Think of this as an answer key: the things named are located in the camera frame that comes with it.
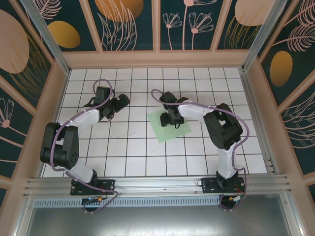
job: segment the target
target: enclosure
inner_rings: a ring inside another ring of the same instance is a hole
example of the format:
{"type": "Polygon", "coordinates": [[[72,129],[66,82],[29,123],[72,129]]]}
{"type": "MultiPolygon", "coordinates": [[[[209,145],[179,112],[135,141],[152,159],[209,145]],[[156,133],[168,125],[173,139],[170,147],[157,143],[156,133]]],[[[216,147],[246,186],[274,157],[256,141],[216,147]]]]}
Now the enclosure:
{"type": "Polygon", "coordinates": [[[1,1],[1,235],[312,235],[314,19],[314,0],[1,1]],[[85,215],[39,156],[46,125],[86,109],[100,79],[130,104],[79,132],[79,161],[119,192],[85,215]],[[205,122],[166,135],[153,89],[244,120],[237,209],[199,184],[219,166],[205,122]]]}

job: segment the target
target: floor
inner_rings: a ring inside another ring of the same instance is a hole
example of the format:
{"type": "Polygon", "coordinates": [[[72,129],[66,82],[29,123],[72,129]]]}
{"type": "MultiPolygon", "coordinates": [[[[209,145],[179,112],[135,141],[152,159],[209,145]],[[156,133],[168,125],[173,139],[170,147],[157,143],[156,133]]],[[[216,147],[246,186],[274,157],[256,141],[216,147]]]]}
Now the floor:
{"type": "MultiPolygon", "coordinates": [[[[230,105],[250,128],[249,139],[237,149],[237,167],[246,167],[249,174],[267,173],[237,68],[75,69],[70,74],[59,122],[82,110],[94,95],[94,81],[100,78],[110,81],[116,96],[124,93],[131,102],[111,122],[97,123],[79,137],[80,159],[96,170],[99,177],[216,173],[218,151],[200,122],[188,120],[192,132],[165,143],[157,142],[147,114],[163,107],[152,99],[152,89],[170,91],[177,98],[188,97],[205,105],[230,105]]],[[[42,177],[62,176],[63,173],[53,172],[49,165],[44,165],[42,177]]]]}

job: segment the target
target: green paper sheet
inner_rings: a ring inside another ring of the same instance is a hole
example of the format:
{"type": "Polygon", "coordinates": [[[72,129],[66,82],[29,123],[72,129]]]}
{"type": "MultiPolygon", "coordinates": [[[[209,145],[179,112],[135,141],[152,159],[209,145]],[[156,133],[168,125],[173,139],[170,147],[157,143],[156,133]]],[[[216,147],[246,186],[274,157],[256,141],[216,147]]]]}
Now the green paper sheet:
{"type": "Polygon", "coordinates": [[[162,127],[160,122],[160,115],[164,112],[166,112],[166,110],[161,110],[148,114],[148,119],[157,137],[158,143],[163,143],[191,132],[191,129],[186,121],[184,124],[181,124],[178,129],[175,129],[174,125],[162,127]]]}

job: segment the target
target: wall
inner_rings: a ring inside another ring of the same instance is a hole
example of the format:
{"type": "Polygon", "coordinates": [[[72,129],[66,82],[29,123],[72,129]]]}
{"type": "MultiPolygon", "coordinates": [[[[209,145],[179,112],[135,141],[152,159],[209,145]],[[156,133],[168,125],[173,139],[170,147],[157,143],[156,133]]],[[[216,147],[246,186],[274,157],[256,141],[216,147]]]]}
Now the wall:
{"type": "Polygon", "coordinates": [[[65,73],[15,0],[0,2],[0,32],[0,229],[6,235],[27,179],[36,176],[65,73]]]}
{"type": "Polygon", "coordinates": [[[240,66],[274,0],[35,4],[72,68],[240,66]]]}
{"type": "Polygon", "coordinates": [[[249,76],[279,172],[288,174],[306,230],[313,232],[315,1],[288,4],[249,76]]]}

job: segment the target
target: floral wallpaper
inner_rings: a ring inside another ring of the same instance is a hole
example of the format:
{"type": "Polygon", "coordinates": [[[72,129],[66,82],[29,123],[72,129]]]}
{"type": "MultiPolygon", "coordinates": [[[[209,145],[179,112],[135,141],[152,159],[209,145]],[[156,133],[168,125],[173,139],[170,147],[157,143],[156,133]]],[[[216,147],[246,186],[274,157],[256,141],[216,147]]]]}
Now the floral wallpaper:
{"type": "Polygon", "coordinates": [[[0,77],[35,108],[51,64],[8,0],[0,2],[0,77]]]}
{"type": "Polygon", "coordinates": [[[18,162],[32,115],[0,88],[0,175],[11,178],[18,162]]]}
{"type": "Polygon", "coordinates": [[[161,0],[161,50],[209,50],[221,0],[161,0]]]}
{"type": "Polygon", "coordinates": [[[151,0],[89,0],[104,51],[153,50],[151,0]]]}
{"type": "Polygon", "coordinates": [[[78,0],[34,0],[34,4],[63,52],[96,51],[78,0]]]}
{"type": "Polygon", "coordinates": [[[315,83],[281,116],[303,174],[315,172],[315,83]]]}
{"type": "Polygon", "coordinates": [[[274,0],[232,0],[218,50],[249,49],[274,0]]]}
{"type": "Polygon", "coordinates": [[[287,9],[289,8],[289,6],[291,5],[291,3],[292,3],[292,0],[287,0],[285,7],[283,8],[282,12],[280,13],[280,16],[279,16],[278,20],[276,21],[273,29],[271,30],[271,32],[269,33],[268,37],[265,40],[265,43],[262,45],[261,49],[259,50],[258,57],[260,57],[262,52],[265,50],[267,44],[269,43],[271,36],[274,34],[275,30],[277,29],[280,21],[282,20],[283,16],[285,15],[285,13],[286,13],[287,9]]]}
{"type": "Polygon", "coordinates": [[[301,0],[261,65],[280,105],[315,69],[315,0],[301,0]]]}

